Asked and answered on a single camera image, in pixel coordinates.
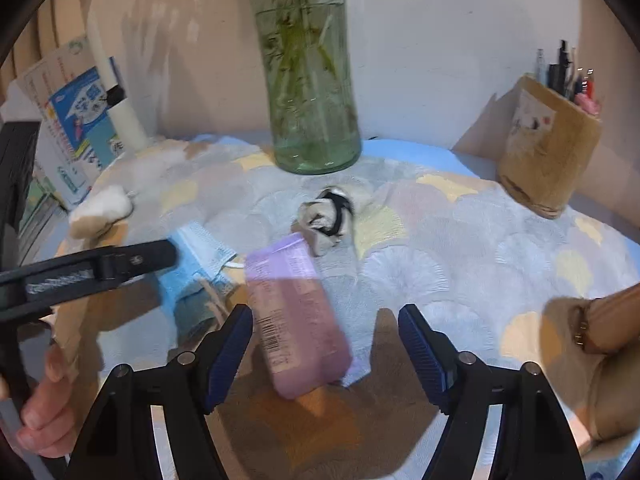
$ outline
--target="silver screw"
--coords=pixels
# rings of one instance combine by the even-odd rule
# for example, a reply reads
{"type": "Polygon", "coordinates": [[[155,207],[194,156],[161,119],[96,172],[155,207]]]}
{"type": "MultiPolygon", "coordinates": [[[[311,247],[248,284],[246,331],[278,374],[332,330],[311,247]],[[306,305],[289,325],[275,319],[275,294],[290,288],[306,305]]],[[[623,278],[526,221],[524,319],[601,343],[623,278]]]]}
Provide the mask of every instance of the silver screw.
{"type": "Polygon", "coordinates": [[[129,373],[129,367],[127,365],[118,365],[116,368],[116,377],[124,377],[129,373]]]}
{"type": "Polygon", "coordinates": [[[471,352],[460,352],[458,359],[460,359],[460,362],[465,365],[472,365],[478,360],[478,358],[471,352]]]}
{"type": "Polygon", "coordinates": [[[193,352],[185,352],[183,354],[178,355],[178,362],[182,366],[190,365],[196,360],[196,354],[193,352]]]}
{"type": "Polygon", "coordinates": [[[542,373],[542,368],[540,368],[540,365],[531,362],[525,363],[524,369],[531,375],[540,375],[542,373]]]}

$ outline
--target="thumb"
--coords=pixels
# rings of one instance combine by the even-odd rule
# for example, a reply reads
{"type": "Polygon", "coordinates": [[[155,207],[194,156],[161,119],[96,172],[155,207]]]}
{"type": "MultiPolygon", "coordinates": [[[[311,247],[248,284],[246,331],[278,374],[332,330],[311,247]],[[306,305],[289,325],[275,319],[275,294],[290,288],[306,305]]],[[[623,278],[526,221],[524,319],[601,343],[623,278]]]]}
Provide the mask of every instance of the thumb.
{"type": "Polygon", "coordinates": [[[9,385],[0,376],[0,400],[7,400],[9,398],[9,385]]]}

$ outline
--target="wall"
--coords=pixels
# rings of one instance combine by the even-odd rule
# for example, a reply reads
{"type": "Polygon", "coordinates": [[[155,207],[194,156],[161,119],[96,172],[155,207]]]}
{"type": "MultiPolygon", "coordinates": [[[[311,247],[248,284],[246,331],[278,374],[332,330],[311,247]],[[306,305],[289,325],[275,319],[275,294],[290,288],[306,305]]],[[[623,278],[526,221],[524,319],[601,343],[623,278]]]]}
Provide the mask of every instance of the wall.
{"type": "MultiPolygon", "coordinates": [[[[268,129],[248,0],[92,0],[92,8],[149,129],[174,137],[268,129]]],[[[561,38],[579,43],[606,95],[605,135],[583,191],[640,225],[632,195],[640,64],[603,1],[348,0],[348,19],[364,137],[494,159],[516,104],[513,86],[533,69],[536,49],[552,58],[561,38]]]]}

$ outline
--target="blue gripper pad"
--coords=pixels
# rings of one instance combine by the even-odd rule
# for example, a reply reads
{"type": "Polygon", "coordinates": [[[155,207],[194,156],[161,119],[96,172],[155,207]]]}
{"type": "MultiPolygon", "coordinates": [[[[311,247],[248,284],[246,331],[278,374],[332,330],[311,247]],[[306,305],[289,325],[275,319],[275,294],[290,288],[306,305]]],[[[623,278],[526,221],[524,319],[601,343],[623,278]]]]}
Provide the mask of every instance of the blue gripper pad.
{"type": "Polygon", "coordinates": [[[456,374],[455,347],[444,334],[429,327],[415,305],[400,311],[398,331],[429,402],[449,415],[450,388],[456,374]]]}
{"type": "Polygon", "coordinates": [[[213,350],[215,356],[208,367],[206,384],[203,384],[203,407],[206,413],[211,413],[225,401],[253,332],[254,316],[251,309],[246,305],[238,305],[223,327],[207,335],[198,347],[196,353],[201,349],[207,352],[211,351],[212,346],[216,347],[213,350]]]}

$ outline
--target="blue face mask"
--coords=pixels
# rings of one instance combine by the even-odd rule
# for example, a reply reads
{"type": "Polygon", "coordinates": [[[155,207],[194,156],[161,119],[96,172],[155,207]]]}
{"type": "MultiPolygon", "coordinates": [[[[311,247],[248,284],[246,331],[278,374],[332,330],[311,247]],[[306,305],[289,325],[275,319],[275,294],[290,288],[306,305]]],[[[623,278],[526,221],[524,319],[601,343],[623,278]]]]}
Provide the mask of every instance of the blue face mask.
{"type": "Polygon", "coordinates": [[[236,256],[197,222],[170,236],[180,259],[173,269],[158,272],[162,311],[175,322],[178,345],[195,342],[209,329],[218,329],[229,312],[225,298],[236,284],[222,271],[236,256]]]}

